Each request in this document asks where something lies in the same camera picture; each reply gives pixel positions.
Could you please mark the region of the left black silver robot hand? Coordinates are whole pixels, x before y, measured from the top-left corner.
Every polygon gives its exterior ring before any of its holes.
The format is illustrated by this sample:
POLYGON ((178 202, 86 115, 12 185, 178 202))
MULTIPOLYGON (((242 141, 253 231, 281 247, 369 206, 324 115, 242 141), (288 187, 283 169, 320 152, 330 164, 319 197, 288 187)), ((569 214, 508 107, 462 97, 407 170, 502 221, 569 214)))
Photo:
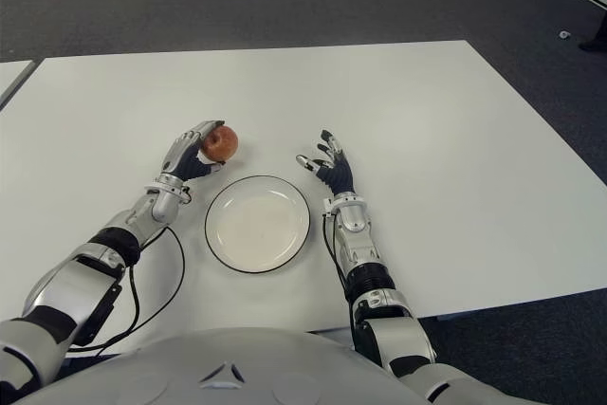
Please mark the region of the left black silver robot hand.
POLYGON ((162 160, 160 172, 180 179, 182 182, 218 172, 225 161, 205 163, 198 158, 203 141, 223 120, 205 120, 179 136, 162 160))

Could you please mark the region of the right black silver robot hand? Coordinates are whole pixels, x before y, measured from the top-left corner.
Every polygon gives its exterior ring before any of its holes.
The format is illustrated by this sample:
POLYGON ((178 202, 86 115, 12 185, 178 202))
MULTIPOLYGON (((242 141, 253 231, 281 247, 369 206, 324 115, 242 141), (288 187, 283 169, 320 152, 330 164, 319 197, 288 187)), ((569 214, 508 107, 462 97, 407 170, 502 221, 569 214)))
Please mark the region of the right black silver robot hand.
POLYGON ((326 158, 311 159, 297 155, 296 161, 326 185, 333 195, 353 193, 355 187, 352 170, 340 142, 325 129, 321 132, 321 139, 322 143, 318 143, 317 148, 326 158))

